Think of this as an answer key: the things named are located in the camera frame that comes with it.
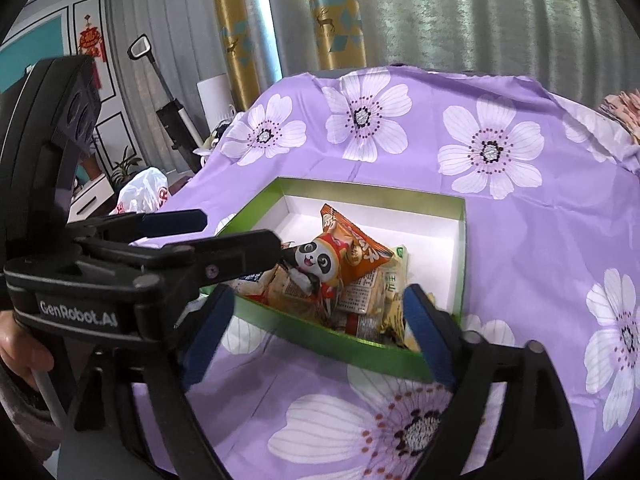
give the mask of brown flower pot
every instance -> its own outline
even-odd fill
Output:
[[[95,180],[99,176],[101,176],[102,171],[100,170],[100,166],[98,166],[98,161],[95,158],[95,153],[92,153],[89,158],[86,158],[80,163],[80,166],[84,168],[87,176],[91,180]]]

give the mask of purple tablecloth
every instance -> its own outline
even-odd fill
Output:
[[[220,145],[163,208],[206,211],[200,236],[278,176],[464,196],[464,325],[502,344],[542,341],[586,474],[611,452],[640,388],[640,165],[619,125],[528,78],[398,67],[287,78]],[[484,461],[502,393],[467,470]],[[137,394],[154,457],[171,469]],[[448,401],[437,384],[348,367],[238,319],[188,397],[229,471],[256,480],[403,479]]]

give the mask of deer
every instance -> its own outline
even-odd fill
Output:
[[[320,7],[318,13],[316,14],[316,22],[318,22],[318,26],[320,27],[320,29],[322,29],[325,25],[329,25],[330,33],[334,34],[335,33],[334,20],[332,20],[331,18],[325,17],[327,12],[329,12],[329,9],[327,9],[326,7]]]
[[[238,41],[240,41],[240,38],[236,38],[235,41],[231,41],[231,38],[229,38],[229,43],[226,46],[227,54],[231,54],[231,56],[236,55],[236,46],[238,46]]]

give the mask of finger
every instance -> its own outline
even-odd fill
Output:
[[[27,366],[20,365],[17,363],[7,352],[5,352],[2,348],[0,348],[0,358],[7,365],[9,370],[11,370],[14,374],[20,377],[24,382],[26,382],[31,388],[38,391],[38,385],[31,373],[31,369]]]
[[[2,328],[4,330],[0,331],[0,348],[19,366],[41,372],[49,372],[53,368],[53,356],[46,346],[18,326],[13,319],[6,320]]]

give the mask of person's sleeve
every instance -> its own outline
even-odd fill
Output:
[[[60,446],[62,430],[51,421],[40,394],[0,359],[0,404],[38,460],[44,462]]]

